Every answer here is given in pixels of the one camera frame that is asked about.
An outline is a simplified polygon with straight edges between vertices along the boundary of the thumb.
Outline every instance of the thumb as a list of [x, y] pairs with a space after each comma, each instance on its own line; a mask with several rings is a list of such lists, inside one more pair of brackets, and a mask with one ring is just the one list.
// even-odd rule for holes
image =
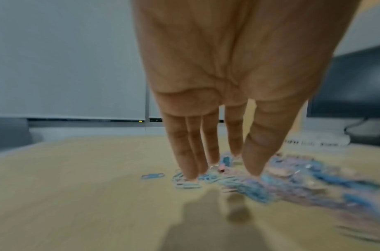
[[245, 139], [242, 159], [252, 175], [259, 176], [266, 162], [280, 149], [302, 106], [286, 107], [281, 104], [278, 110], [273, 107], [265, 104], [256, 106], [253, 122]]

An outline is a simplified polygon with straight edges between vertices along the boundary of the table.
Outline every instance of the table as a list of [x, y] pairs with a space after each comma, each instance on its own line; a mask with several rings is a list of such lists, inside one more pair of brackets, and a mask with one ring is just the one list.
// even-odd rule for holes
[[[220, 146], [228, 150], [225, 138]], [[316, 157], [380, 181], [378, 147]], [[0, 156], [0, 250], [380, 250], [338, 234], [321, 208], [264, 205], [213, 184], [175, 189], [175, 169], [163, 136], [67, 139]], [[140, 179], [156, 172], [166, 176]]]

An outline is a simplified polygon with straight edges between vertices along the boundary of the skin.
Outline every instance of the skin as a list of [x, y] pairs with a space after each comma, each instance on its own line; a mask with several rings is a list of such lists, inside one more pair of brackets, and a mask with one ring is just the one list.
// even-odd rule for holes
[[[147, 80], [189, 179], [219, 161], [217, 124], [259, 175], [316, 91], [357, 0], [133, 0]], [[245, 142], [242, 117], [256, 102]]]

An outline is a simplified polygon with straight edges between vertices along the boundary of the pile of paper clips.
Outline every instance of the pile of paper clips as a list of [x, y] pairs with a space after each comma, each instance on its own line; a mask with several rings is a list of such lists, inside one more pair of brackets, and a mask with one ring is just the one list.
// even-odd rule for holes
[[270, 159], [261, 177], [251, 176], [238, 164], [242, 164], [239, 158], [226, 153], [219, 165], [211, 166], [198, 180], [189, 181], [177, 171], [172, 181], [180, 189], [217, 183], [223, 193], [241, 193], [262, 203], [284, 200], [325, 207], [339, 220], [337, 227], [341, 231], [352, 231], [359, 238], [380, 242], [378, 182], [349, 168], [329, 166], [306, 156], [278, 153]]

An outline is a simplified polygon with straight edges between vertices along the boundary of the monitor stand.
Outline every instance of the monitor stand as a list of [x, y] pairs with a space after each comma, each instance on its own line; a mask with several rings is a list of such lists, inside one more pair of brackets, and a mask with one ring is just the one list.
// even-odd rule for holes
[[352, 136], [350, 135], [351, 143], [364, 144], [372, 146], [380, 146], [380, 136]]

